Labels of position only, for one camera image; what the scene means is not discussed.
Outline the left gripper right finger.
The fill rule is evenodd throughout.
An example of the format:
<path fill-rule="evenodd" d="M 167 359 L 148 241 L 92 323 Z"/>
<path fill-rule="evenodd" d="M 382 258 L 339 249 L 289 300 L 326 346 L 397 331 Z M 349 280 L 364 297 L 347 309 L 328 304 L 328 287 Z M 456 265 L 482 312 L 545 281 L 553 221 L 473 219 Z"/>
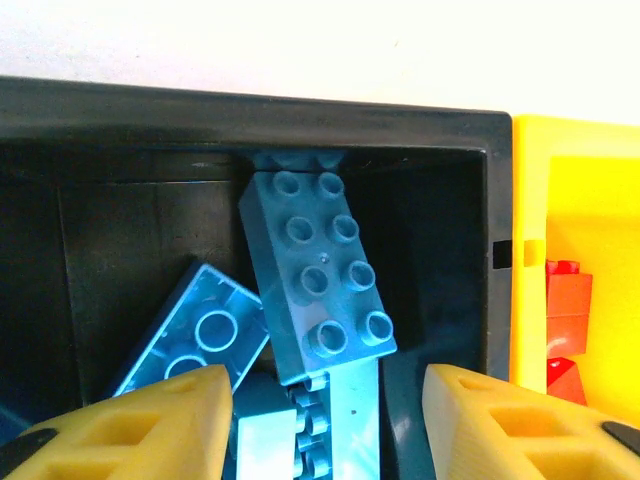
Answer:
<path fill-rule="evenodd" d="M 427 367 L 423 416 L 439 479 L 636 479 L 639 455 L 597 410 L 447 364 Z"/>

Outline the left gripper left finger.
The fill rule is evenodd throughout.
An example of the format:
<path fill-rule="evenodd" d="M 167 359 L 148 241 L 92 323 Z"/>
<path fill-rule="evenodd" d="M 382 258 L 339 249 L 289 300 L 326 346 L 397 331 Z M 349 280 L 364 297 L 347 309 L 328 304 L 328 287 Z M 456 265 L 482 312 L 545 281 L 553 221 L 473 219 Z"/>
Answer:
<path fill-rule="evenodd" d="M 4 479 L 219 479 L 232 416 L 221 365 L 51 418 L 1 448 Z"/>

